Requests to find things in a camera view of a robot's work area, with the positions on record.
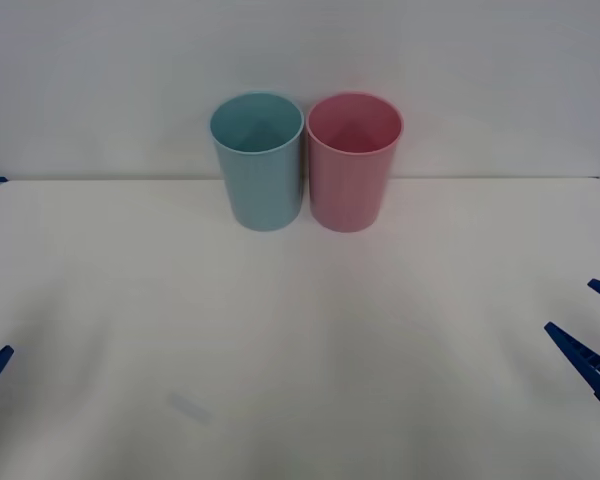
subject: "table surface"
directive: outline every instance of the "table surface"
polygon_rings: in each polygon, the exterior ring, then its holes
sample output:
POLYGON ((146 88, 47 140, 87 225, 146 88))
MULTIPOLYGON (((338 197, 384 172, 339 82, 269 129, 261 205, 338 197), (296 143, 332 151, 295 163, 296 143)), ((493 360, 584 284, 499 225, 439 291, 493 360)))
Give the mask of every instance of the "table surface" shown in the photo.
POLYGON ((600 181, 393 180, 258 233, 221 181, 0 186, 0 480, 600 479, 600 181))

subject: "white wall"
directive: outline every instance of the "white wall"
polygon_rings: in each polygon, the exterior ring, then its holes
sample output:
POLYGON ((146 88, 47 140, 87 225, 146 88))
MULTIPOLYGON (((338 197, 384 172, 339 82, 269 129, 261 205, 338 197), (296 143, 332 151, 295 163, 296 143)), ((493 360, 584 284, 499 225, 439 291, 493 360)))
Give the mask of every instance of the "white wall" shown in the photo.
POLYGON ((246 89, 405 114, 396 175, 600 175, 600 0, 0 0, 0 175, 215 176, 246 89))

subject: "plastic cup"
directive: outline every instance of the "plastic cup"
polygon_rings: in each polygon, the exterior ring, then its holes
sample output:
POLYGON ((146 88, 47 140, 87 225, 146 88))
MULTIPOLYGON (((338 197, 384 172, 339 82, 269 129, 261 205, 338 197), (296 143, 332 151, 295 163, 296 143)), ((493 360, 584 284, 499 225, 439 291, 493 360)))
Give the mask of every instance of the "plastic cup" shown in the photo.
POLYGON ((402 116, 368 93, 341 93, 307 117, 311 212, 323 226, 356 232, 380 212, 402 116))
POLYGON ((251 92, 220 105, 209 125, 236 220, 258 231, 291 223, 302 204, 302 111, 279 95, 251 92))

